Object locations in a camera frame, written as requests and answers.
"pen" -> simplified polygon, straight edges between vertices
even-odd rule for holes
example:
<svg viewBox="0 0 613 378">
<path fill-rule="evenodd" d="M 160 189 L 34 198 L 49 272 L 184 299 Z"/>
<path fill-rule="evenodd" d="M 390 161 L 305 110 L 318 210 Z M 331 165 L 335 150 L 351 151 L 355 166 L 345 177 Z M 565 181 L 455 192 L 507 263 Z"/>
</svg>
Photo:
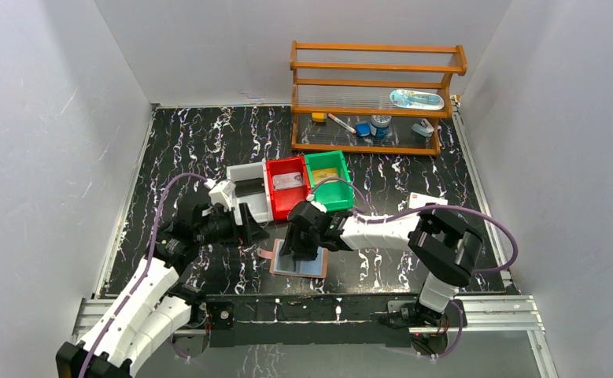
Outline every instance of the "pen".
<svg viewBox="0 0 613 378">
<path fill-rule="evenodd" d="M 336 122 L 337 124 L 340 124 L 342 128 L 344 128 L 345 130 L 348 130 L 349 132 L 352 132 L 353 134 L 356 134 L 355 129 L 350 126 L 349 124 L 347 124 L 346 122 L 343 122 L 342 120 L 339 120 L 334 114 L 329 113 L 327 114 L 327 116 L 334 122 Z"/>
</svg>

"cable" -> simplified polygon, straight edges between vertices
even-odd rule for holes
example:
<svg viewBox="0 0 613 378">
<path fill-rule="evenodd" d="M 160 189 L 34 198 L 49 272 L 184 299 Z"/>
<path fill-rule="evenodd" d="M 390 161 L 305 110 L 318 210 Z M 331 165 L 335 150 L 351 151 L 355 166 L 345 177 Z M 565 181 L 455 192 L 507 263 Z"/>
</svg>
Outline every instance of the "cable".
<svg viewBox="0 0 613 378">
<path fill-rule="evenodd" d="M 361 200 L 364 201 L 364 203 L 367 205 L 367 209 L 371 210 L 371 203 L 369 203 L 369 201 L 366 198 L 366 196 L 362 194 L 362 191 L 357 189 L 357 187 L 354 186 L 353 183 L 350 183 L 349 181 L 344 180 L 341 177 L 327 177 L 326 179 L 324 179 L 324 180 L 320 181 L 319 183 L 317 183 L 311 189 L 311 193 L 315 194 L 319 187 L 321 187 L 324 183 L 331 182 L 331 181 L 341 181 L 342 183 L 345 183 L 346 185 L 350 186 L 355 191 L 355 193 L 357 193 L 357 195 L 360 196 Z"/>
<path fill-rule="evenodd" d="M 195 329 L 195 328 L 200 328 L 204 323 L 206 323 L 207 318 L 209 317 L 209 314 L 204 312 L 204 319 L 202 319 L 202 322 L 198 325 L 184 325 L 183 327 L 185 328 L 190 328 L 190 329 Z"/>
<path fill-rule="evenodd" d="M 142 275 L 139 276 L 139 279 L 137 280 L 135 285 L 132 286 L 128 295 L 126 295 L 125 298 L 123 298 L 119 306 L 114 311 L 113 316 L 109 318 L 109 320 L 107 321 L 107 324 L 105 324 L 105 327 L 102 329 L 102 331 L 100 331 L 100 334 L 95 339 L 95 341 L 93 341 L 93 346 L 90 347 L 90 349 L 88 350 L 88 353 L 86 354 L 86 357 L 83 359 L 83 364 L 81 365 L 81 370 L 79 371 L 79 378 L 85 377 L 86 371 L 88 370 L 88 364 L 90 364 L 90 360 L 93 358 L 93 354 L 95 353 L 95 350 L 100 345 L 102 338 L 105 337 L 105 334 L 107 333 L 109 328 L 112 326 L 114 319 L 118 317 L 120 311 L 125 307 L 125 304 L 127 303 L 127 301 L 130 300 L 131 295 L 135 293 L 135 291 L 137 290 L 139 285 L 142 283 L 144 278 L 148 275 L 149 268 L 151 266 L 151 260 L 153 260 L 153 252 L 156 249 L 157 229 L 158 229 L 158 223 L 160 223 L 160 219 L 162 216 L 162 209 L 164 207 L 164 201 L 167 199 L 169 188 L 172 187 L 172 185 L 174 185 L 176 181 L 182 179 L 183 177 L 194 177 L 201 181 L 205 181 L 205 182 L 207 181 L 206 177 L 204 176 L 200 176 L 197 173 L 186 172 L 186 173 L 181 173 L 180 175 L 177 175 L 173 179 L 169 180 L 167 185 L 164 187 L 161 199 L 158 202 L 156 215 L 153 218 L 153 227 L 151 228 L 151 238 L 149 241 L 149 253 L 146 255 L 146 267 L 144 268 L 144 272 L 142 272 Z"/>
<path fill-rule="evenodd" d="M 463 311 L 461 310 L 461 307 L 459 307 L 459 305 L 456 304 L 456 302 L 454 301 L 450 301 L 450 302 L 459 311 L 459 329 L 456 330 L 456 338 L 454 339 L 454 342 L 452 342 L 452 345 L 450 345 L 450 347 L 446 349 L 443 353 L 436 354 L 436 358 L 445 357 L 448 354 L 452 353 L 452 351 L 456 347 L 456 344 L 459 343 L 459 339 L 461 339 L 461 331 L 463 330 Z"/>
<path fill-rule="evenodd" d="M 186 352 L 185 350 L 181 349 L 178 345 L 176 345 L 176 343 L 174 343 L 174 335 L 172 335 L 172 337 L 170 337 L 167 342 L 169 343 L 169 345 L 172 347 L 172 349 L 174 350 L 174 352 L 176 354 L 178 354 L 180 357 L 185 358 L 186 359 L 186 365 L 189 365 L 191 362 L 194 362 L 195 365 L 203 368 L 206 372 L 208 372 L 209 374 L 211 374 L 211 371 L 209 370 L 209 368 L 206 367 L 206 365 L 204 365 L 203 363 L 201 363 L 200 361 L 198 361 L 195 358 L 192 358 L 188 352 Z"/>
</svg>

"small box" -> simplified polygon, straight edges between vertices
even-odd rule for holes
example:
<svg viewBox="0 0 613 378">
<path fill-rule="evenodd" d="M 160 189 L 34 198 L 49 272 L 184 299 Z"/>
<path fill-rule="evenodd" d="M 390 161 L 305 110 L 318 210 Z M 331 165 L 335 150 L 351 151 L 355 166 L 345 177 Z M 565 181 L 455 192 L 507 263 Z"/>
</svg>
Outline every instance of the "small box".
<svg viewBox="0 0 613 378">
<path fill-rule="evenodd" d="M 350 182 L 348 166 L 341 151 L 309 154 L 305 155 L 304 159 L 306 160 L 306 169 L 308 170 L 308 180 L 311 182 L 312 187 L 316 185 L 313 173 L 324 169 L 336 169 L 338 177 Z M 318 188 L 314 195 L 317 202 L 327 207 L 327 211 L 347 210 L 353 207 L 353 189 L 346 183 L 325 183 L 322 187 Z"/>
<path fill-rule="evenodd" d="M 281 190 L 274 189 L 274 176 L 295 172 L 301 174 L 304 185 Z M 269 198 L 271 199 L 271 211 L 274 214 L 274 221 L 284 221 L 287 219 L 292 208 L 306 199 L 306 195 L 311 191 L 311 184 L 306 180 L 307 175 L 303 156 L 267 161 L 267 186 L 269 187 Z"/>
<path fill-rule="evenodd" d="M 327 121 L 327 115 L 325 113 L 311 113 L 311 119 L 313 122 L 322 124 Z"/>
<path fill-rule="evenodd" d="M 360 122 L 355 125 L 355 130 L 357 131 L 357 136 L 369 136 L 371 134 L 371 126 L 369 126 L 368 122 Z"/>
<path fill-rule="evenodd" d="M 257 223 L 274 220 L 267 187 L 267 166 L 264 161 L 229 166 L 227 179 L 235 185 L 232 203 L 236 209 L 239 203 L 245 202 Z M 236 224 L 242 223 L 239 211 L 234 212 L 234 221 Z"/>
</svg>

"metal frame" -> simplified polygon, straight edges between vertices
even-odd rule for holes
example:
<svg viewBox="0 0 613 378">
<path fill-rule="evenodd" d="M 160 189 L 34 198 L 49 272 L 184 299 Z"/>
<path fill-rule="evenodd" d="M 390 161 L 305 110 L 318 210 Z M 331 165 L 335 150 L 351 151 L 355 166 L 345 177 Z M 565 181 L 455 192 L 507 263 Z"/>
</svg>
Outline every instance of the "metal frame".
<svg viewBox="0 0 613 378">
<path fill-rule="evenodd" d="M 457 298 L 462 301 L 468 320 L 468 326 L 463 328 L 464 332 L 526 331 L 541 377 L 557 377 L 552 356 L 545 341 L 545 328 L 532 295 L 461 295 Z M 76 343 L 91 330 L 113 302 L 113 299 L 84 299 L 77 314 L 72 341 Z M 330 322 L 314 321 L 313 323 Z M 411 333 L 434 333 L 436 331 L 436 328 L 426 327 L 408 329 L 408 332 Z M 201 329 L 182 328 L 175 332 L 175 335 L 200 336 L 202 342 L 205 341 L 205 332 Z"/>
</svg>

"black marble surface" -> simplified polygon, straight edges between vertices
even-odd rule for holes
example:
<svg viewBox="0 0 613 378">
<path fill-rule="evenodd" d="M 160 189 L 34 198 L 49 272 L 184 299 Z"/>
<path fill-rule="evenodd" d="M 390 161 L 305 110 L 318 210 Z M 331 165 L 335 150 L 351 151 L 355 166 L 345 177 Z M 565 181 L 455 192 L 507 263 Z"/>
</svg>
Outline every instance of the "black marble surface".
<svg viewBox="0 0 613 378">
<path fill-rule="evenodd" d="M 290 149 L 292 116 L 289 106 L 159 109 L 139 172 L 122 243 L 104 295 L 120 293 L 146 250 L 161 188 L 175 175 L 196 172 L 223 179 L 226 167 L 299 154 Z M 438 157 L 345 154 L 350 177 L 367 196 L 375 213 L 396 213 L 410 192 L 446 198 L 451 205 L 478 209 L 465 160 L 450 121 L 441 122 L 442 151 Z M 175 185 L 165 203 L 163 219 L 176 215 L 176 204 L 187 208 L 207 202 L 207 190 L 195 180 Z M 482 222 L 466 217 L 486 235 Z M 207 246 L 184 275 L 207 294 L 322 294 L 417 292 L 427 271 L 414 254 L 366 249 L 330 254 L 327 278 L 273 276 L 258 247 L 271 249 L 283 238 L 285 224 L 265 226 L 271 238 L 249 248 Z M 496 266 L 489 241 L 479 268 Z M 465 291 L 503 292 L 500 274 L 476 276 Z"/>
</svg>

